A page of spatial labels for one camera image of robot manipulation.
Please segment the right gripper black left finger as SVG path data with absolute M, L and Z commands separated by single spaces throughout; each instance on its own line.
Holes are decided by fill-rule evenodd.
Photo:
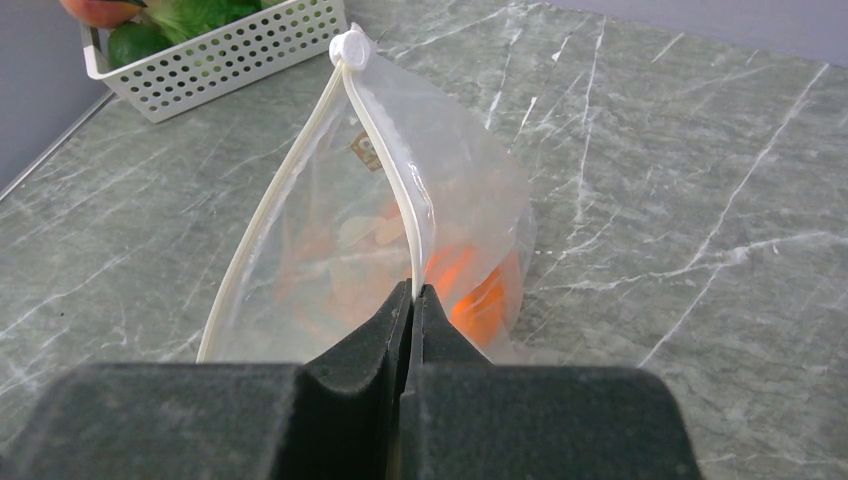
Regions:
M 97 363 L 56 380 L 5 479 L 390 479 L 413 291 L 304 363 Z

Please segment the green lettuce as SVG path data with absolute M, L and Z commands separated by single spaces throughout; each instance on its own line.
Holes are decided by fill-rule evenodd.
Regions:
M 184 43 L 263 9 L 260 0 L 166 0 L 146 1 L 146 5 L 142 18 L 172 44 Z

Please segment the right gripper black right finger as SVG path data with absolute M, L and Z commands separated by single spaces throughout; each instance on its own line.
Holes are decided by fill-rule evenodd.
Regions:
M 431 286 L 398 400 L 403 479 L 698 479 L 680 408 L 630 367 L 496 365 Z

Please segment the orange carrot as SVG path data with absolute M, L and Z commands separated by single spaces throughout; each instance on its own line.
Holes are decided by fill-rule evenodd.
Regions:
M 472 289 L 463 275 L 476 255 L 473 247 L 451 247 L 435 253 L 427 265 L 426 283 L 433 286 L 450 323 L 484 351 L 508 340 L 521 308 L 523 276 L 518 251 L 511 250 Z

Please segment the clear zip top bag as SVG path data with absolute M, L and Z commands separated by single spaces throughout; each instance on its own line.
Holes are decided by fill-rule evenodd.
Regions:
M 199 361 L 309 361 L 370 319 L 397 284 L 431 286 L 431 257 L 451 247 L 476 249 L 468 289 L 517 250 L 524 289 L 536 223 L 519 162 L 468 109 L 381 56 L 360 27 L 335 36 L 329 56 L 329 82 L 223 278 Z M 491 352 L 469 341 L 494 362 L 529 362 L 511 332 Z

